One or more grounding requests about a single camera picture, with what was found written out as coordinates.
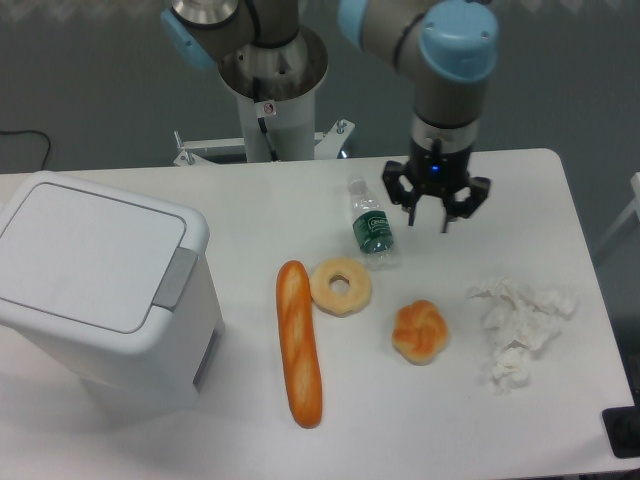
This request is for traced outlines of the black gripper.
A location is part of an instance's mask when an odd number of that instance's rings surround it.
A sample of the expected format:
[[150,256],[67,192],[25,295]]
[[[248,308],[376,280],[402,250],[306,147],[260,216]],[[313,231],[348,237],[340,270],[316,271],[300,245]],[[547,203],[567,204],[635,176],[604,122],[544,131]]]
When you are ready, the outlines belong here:
[[[468,219],[488,198],[491,180],[470,179],[468,164],[476,141],[476,121],[463,126],[445,128],[413,116],[410,130],[408,163],[389,160],[382,180],[392,204],[408,214],[413,226],[417,203],[423,195],[444,198],[442,233],[459,218]],[[457,200],[455,194],[469,188],[469,195]]]

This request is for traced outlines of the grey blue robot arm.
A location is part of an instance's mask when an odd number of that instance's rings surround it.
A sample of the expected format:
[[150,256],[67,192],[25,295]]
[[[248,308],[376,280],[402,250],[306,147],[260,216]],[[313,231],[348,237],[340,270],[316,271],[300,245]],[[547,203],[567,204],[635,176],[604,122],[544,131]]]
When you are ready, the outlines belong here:
[[[382,173],[391,202],[414,213],[432,196],[447,221],[471,217],[491,186],[468,162],[497,62],[494,13],[482,1],[342,1],[337,20],[353,45],[415,88],[408,159]],[[216,67],[235,95],[249,161],[313,157],[328,52],[297,2],[172,1],[161,22],[188,63]]]

